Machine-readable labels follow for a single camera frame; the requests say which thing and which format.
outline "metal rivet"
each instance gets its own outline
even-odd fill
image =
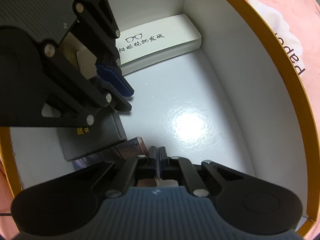
[[[117,189],[111,189],[106,192],[106,196],[108,198],[117,198],[121,196],[121,191]]]
[[[76,10],[77,10],[78,13],[82,13],[83,10],[84,10],[83,5],[81,3],[77,3],[76,4]]]
[[[193,192],[193,195],[195,195],[196,197],[207,197],[209,195],[209,192],[206,189],[199,188]]]
[[[56,53],[56,48],[52,44],[47,44],[44,47],[44,54],[47,57],[53,57],[55,53]]]
[[[111,100],[112,100],[111,94],[107,94],[107,95],[106,95],[106,100],[107,100],[108,103],[111,102]]]
[[[93,123],[94,123],[94,117],[93,117],[93,115],[89,114],[87,116],[87,124],[88,125],[93,125]]]

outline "gray gripper base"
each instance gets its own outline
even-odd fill
[[[185,187],[132,187],[125,196],[105,200],[96,216],[74,232],[53,237],[32,236],[22,232],[15,239],[301,240],[302,238],[293,230],[274,236],[244,233],[225,222],[209,199],[191,196]]]

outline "blue gripper pad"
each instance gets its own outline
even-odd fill
[[[106,199],[83,227],[60,236],[21,232],[15,240],[302,240],[295,231],[260,236],[245,233],[223,220],[208,198],[186,188],[129,188]]]
[[[134,93],[134,90],[128,87],[126,80],[123,76],[119,77],[114,70],[103,65],[96,65],[97,74],[105,82],[110,83],[113,87],[119,91],[123,97],[131,97]]]

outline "eyeglasses logo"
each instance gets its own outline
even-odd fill
[[[139,33],[133,37],[129,37],[129,38],[126,38],[125,40],[130,43],[130,42],[133,42],[134,39],[137,39],[137,40],[140,40],[142,39],[142,33]]]

